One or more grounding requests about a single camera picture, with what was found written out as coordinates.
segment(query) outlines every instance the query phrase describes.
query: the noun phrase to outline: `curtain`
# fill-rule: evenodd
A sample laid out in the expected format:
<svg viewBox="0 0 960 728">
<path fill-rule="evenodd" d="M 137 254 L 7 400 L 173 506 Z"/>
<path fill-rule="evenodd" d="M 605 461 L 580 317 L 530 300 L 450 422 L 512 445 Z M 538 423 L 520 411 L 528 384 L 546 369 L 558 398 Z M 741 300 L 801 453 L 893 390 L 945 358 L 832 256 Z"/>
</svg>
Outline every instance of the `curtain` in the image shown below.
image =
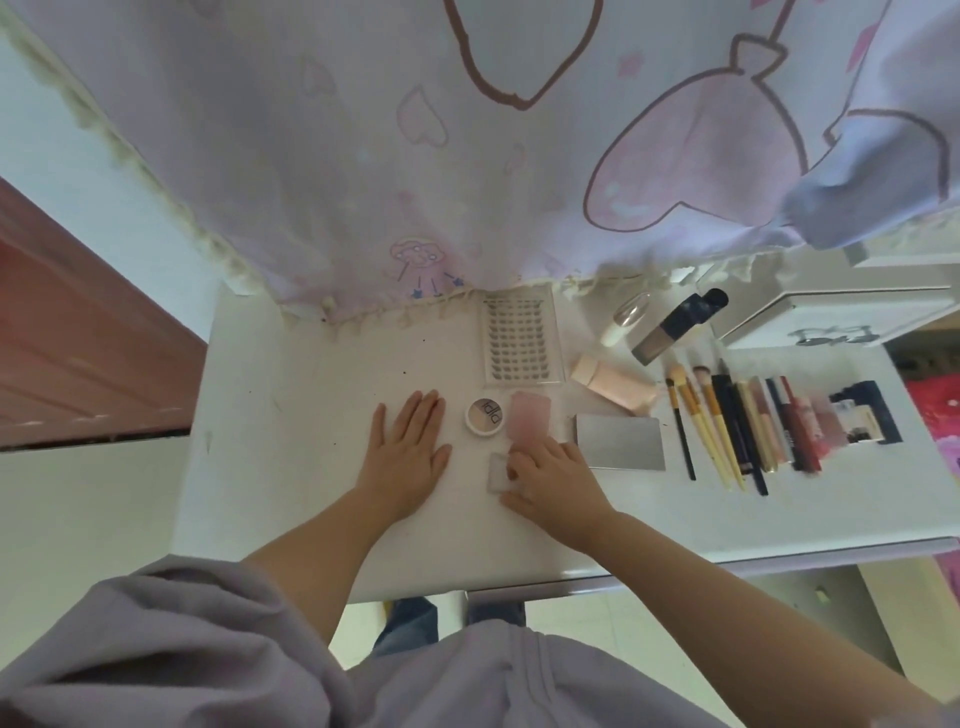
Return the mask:
<svg viewBox="0 0 960 728">
<path fill-rule="evenodd" d="M 7 0 L 299 314 L 951 206 L 955 0 Z"/>
</svg>

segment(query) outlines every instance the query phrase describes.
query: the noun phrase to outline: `right hand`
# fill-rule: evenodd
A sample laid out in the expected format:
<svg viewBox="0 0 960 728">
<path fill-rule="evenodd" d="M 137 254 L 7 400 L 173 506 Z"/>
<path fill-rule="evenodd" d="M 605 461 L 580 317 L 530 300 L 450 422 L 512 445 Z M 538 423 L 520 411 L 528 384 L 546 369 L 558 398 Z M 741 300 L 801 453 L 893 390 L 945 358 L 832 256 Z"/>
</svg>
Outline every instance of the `right hand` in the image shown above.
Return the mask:
<svg viewBox="0 0 960 728">
<path fill-rule="evenodd" d="M 573 443 L 548 437 L 514 445 L 507 474 L 519 487 L 500 502 L 575 551 L 587 553 L 603 522 L 616 515 Z"/>
</svg>

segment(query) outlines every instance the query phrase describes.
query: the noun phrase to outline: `black bottle cap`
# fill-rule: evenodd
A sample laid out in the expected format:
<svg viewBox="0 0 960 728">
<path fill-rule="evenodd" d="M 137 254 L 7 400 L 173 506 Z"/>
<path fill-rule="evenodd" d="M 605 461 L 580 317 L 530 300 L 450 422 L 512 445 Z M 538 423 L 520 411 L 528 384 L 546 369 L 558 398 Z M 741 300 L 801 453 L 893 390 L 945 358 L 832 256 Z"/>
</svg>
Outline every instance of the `black bottle cap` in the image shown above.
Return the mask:
<svg viewBox="0 0 960 728">
<path fill-rule="evenodd" d="M 727 305 L 730 299 L 719 288 L 710 288 L 703 296 L 693 294 L 678 305 L 660 323 L 660 328 L 676 341 L 697 324 L 703 324 Z"/>
<path fill-rule="evenodd" d="M 704 301 L 709 303 L 713 309 L 713 313 L 716 313 L 721 308 L 726 307 L 730 302 L 730 297 L 719 288 L 710 288 L 709 291 L 704 294 Z"/>
</svg>

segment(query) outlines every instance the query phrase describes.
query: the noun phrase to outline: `white wall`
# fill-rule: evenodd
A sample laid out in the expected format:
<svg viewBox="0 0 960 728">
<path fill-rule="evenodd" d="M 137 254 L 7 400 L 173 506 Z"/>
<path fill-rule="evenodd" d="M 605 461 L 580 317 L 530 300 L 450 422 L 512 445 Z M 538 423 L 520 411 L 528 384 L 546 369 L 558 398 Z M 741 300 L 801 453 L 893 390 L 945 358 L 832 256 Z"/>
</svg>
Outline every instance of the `white wall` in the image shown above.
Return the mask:
<svg viewBox="0 0 960 728">
<path fill-rule="evenodd" d="M 0 34 L 0 177 L 207 341 L 219 278 L 99 136 Z"/>
<path fill-rule="evenodd" d="M 165 555 L 189 438 L 0 454 L 0 667 L 96 581 Z"/>
</svg>

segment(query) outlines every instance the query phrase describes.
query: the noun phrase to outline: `small white bottle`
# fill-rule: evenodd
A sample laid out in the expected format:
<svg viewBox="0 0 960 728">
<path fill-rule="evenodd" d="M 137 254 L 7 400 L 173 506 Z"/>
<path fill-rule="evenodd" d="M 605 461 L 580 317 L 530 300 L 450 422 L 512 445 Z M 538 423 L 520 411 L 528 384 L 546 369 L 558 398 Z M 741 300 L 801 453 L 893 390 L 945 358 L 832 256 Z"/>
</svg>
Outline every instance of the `small white bottle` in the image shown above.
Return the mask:
<svg viewBox="0 0 960 728">
<path fill-rule="evenodd" d="M 621 305 L 613 313 L 613 322 L 604 330 L 600 343 L 609 348 L 627 335 L 631 328 L 640 323 L 643 314 L 650 305 L 649 293 L 638 293 Z"/>
</svg>

